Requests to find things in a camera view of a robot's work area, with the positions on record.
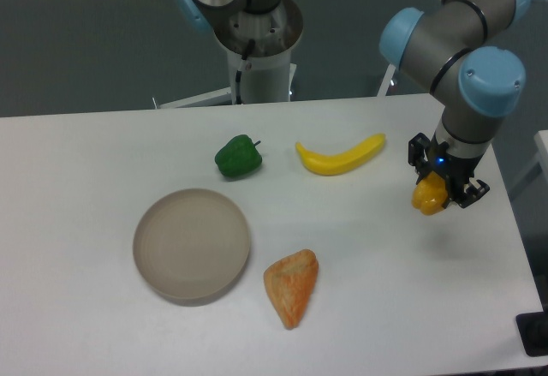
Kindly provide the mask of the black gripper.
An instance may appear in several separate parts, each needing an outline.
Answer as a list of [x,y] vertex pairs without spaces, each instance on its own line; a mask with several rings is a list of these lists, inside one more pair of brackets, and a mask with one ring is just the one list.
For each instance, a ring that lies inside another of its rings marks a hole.
[[490,186],[474,177],[474,171],[482,159],[480,154],[473,158],[460,158],[449,153],[449,144],[430,140],[418,133],[408,142],[408,164],[418,175],[428,175],[434,171],[444,180],[448,179],[453,188],[461,188],[454,202],[462,209],[482,199]]

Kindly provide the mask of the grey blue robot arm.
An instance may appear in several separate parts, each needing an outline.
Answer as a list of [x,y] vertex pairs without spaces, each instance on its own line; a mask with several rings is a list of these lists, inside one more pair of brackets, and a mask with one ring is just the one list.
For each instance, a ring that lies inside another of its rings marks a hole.
[[[395,14],[380,35],[381,55],[439,101],[432,137],[408,143],[418,179],[413,207],[426,215],[467,207],[488,192],[474,172],[526,83],[521,60],[488,40],[514,25],[531,0],[439,0],[427,15]],[[302,15],[292,0],[176,0],[199,30],[212,30],[226,51],[234,104],[289,100],[290,54]]]

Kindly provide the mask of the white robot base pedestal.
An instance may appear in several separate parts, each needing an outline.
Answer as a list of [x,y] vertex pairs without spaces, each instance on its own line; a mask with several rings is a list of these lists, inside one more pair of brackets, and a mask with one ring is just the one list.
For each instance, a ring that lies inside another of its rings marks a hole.
[[239,12],[214,30],[225,51],[229,86],[177,101],[158,104],[158,109],[227,104],[286,102],[296,65],[291,53],[299,43],[303,18],[296,3],[280,0],[264,14]]

